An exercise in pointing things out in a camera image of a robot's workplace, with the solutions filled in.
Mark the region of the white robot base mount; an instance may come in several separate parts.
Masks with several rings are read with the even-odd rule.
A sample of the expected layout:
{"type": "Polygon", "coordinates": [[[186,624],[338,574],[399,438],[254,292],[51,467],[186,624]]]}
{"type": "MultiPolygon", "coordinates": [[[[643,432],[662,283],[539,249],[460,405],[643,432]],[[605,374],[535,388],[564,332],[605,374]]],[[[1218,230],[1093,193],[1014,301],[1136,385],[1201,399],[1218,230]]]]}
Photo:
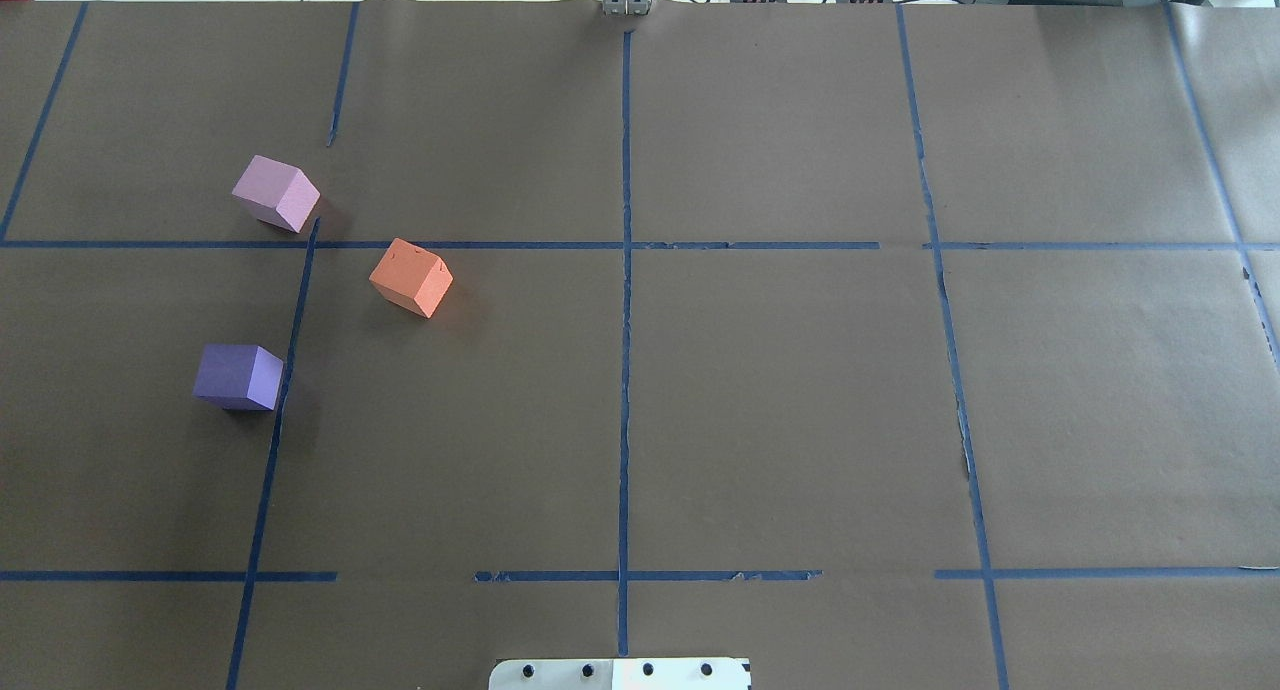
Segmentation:
{"type": "Polygon", "coordinates": [[[489,689],[750,689],[750,662],[732,657],[509,659],[489,689]]]}

